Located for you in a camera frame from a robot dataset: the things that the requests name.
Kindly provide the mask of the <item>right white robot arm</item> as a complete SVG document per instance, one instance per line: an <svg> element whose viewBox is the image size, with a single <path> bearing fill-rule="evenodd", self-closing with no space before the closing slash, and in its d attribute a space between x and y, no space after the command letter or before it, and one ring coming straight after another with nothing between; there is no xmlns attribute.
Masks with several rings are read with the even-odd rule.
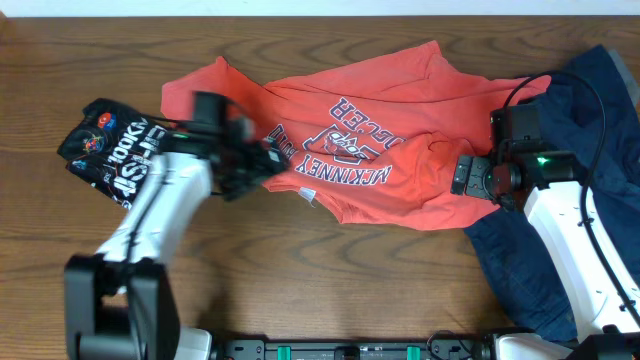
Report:
<svg viewBox="0 0 640 360"><path fill-rule="evenodd" d="M475 358L638 358L639 287L604 228L585 175L566 151L458 158L452 193L525 214L550 255L577 329L571 347L532 332L491 334Z"/></svg>

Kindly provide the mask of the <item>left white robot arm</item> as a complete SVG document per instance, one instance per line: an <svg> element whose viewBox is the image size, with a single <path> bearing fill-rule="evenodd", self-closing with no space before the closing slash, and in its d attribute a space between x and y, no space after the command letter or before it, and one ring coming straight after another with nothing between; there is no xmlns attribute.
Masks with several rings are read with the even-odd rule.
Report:
<svg viewBox="0 0 640 360"><path fill-rule="evenodd" d="M167 267L215 189L233 201L288 166L275 139L255 139L244 117L187 121L170 132L113 235L65 265L69 358L214 358L212 334L181 325Z"/></svg>

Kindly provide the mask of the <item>orange printed t-shirt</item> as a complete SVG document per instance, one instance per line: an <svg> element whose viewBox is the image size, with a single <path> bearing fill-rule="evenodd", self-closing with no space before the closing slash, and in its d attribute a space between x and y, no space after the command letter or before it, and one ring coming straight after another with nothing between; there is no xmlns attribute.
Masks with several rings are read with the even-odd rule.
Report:
<svg viewBox="0 0 640 360"><path fill-rule="evenodd" d="M265 85L218 58L164 84L161 110L185 120L196 92L224 95L289 158L289 169L265 182L269 191L311 196L343 224L441 230L494 211L489 201L452 194L457 160L490 151L493 110L549 84L462 73L432 41Z"/></svg>

